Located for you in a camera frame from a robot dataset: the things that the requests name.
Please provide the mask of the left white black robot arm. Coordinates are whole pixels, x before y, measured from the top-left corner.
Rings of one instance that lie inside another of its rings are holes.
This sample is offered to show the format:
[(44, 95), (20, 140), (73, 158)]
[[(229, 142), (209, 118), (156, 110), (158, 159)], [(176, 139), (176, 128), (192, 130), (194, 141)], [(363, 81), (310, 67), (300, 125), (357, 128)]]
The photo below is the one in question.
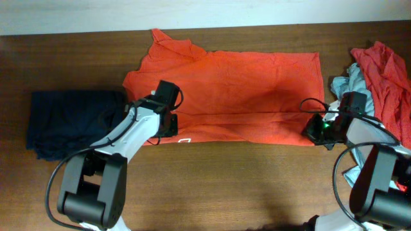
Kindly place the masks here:
[(61, 160), (64, 169), (57, 211), (75, 230), (127, 230), (125, 206), (127, 168), (151, 138), (160, 141), (178, 134), (174, 114), (183, 102), (182, 90), (161, 80), (150, 95), (129, 103), (127, 115), (108, 135)]

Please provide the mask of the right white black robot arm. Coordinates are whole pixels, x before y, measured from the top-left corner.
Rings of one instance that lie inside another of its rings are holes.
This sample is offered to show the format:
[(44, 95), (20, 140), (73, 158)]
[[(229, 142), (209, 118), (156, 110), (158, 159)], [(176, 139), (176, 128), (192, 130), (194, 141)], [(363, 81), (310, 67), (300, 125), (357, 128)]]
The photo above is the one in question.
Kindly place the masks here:
[[(335, 144), (347, 148), (333, 166), (332, 185), (339, 209), (313, 216), (301, 230), (410, 230), (410, 189), (390, 187), (391, 182), (410, 187), (410, 150), (379, 119), (366, 114), (366, 101), (365, 94), (347, 92), (336, 109), (324, 104), (322, 111), (312, 112), (303, 135), (328, 150)], [(337, 189), (337, 170), (353, 149), (360, 151), (364, 163), (345, 206)]]

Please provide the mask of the orange FRAM t-shirt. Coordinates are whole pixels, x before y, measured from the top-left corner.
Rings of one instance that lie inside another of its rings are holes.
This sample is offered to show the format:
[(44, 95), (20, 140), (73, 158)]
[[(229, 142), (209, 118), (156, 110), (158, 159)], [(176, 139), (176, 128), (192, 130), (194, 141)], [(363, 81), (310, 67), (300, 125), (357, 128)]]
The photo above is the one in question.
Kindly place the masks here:
[(123, 86), (131, 100), (163, 80), (182, 90), (178, 134), (170, 143), (310, 144), (302, 131), (324, 99), (318, 53), (212, 52), (158, 29), (152, 37)]

